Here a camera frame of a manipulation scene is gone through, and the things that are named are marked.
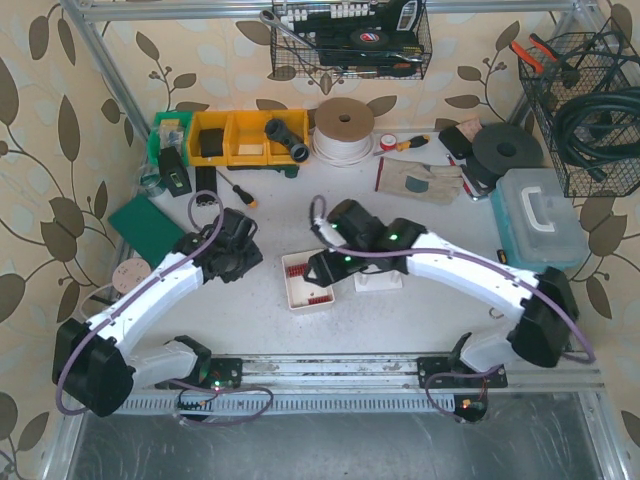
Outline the white parts tray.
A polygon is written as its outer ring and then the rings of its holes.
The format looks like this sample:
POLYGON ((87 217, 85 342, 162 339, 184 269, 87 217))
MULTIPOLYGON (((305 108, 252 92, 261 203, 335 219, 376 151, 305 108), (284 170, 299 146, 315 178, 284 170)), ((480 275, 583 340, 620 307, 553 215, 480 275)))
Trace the white parts tray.
POLYGON ((330 309, 334 302, 334 292, 331 287, 322 288, 311 283, 308 283, 304 280, 303 276, 298 276, 294 278, 288 278, 286 275, 286 267, 291 265, 298 264, 306 264, 308 259, 314 255, 315 253, 320 252, 319 249, 309 250, 304 252, 292 253, 288 255, 284 255, 281 258, 283 272, 284 272, 284 282, 285 289, 287 295, 287 303, 289 310, 295 315, 303 315, 303 314, 311 314, 324 310, 330 309), (311 297, 318 296, 331 296, 334 301, 332 303, 322 304, 322 305, 311 305, 307 304, 307 300, 311 297))

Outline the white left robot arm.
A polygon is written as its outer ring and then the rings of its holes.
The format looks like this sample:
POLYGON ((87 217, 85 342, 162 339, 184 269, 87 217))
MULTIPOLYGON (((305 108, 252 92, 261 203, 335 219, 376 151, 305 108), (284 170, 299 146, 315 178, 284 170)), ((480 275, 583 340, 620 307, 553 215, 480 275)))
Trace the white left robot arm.
POLYGON ((84 322, 65 321, 56 334, 52 367, 58 410, 105 417, 137 389, 160 383, 217 387, 210 349, 188 335, 142 353, 134 349, 187 295, 215 279, 239 280, 261 263, 257 230, 253 219, 226 208, 200 231, 184 235, 148 277, 113 305, 84 322), (65 395, 80 408, 66 407, 65 395))

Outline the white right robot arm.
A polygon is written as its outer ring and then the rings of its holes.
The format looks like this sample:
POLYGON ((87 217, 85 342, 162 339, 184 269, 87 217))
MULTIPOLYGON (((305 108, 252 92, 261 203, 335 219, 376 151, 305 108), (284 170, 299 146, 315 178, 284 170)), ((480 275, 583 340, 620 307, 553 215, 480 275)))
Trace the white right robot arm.
POLYGON ((517 359, 554 368, 565 358, 595 362, 595 352, 577 326, 579 311, 566 275, 500 264, 462 249, 405 218, 384 224, 359 202, 347 199, 332 210, 316 195, 309 206, 310 230, 324 245, 312 255, 304 279, 332 286, 371 267, 440 282, 501 313, 491 327, 470 333, 458 361, 474 374, 489 374, 517 359))

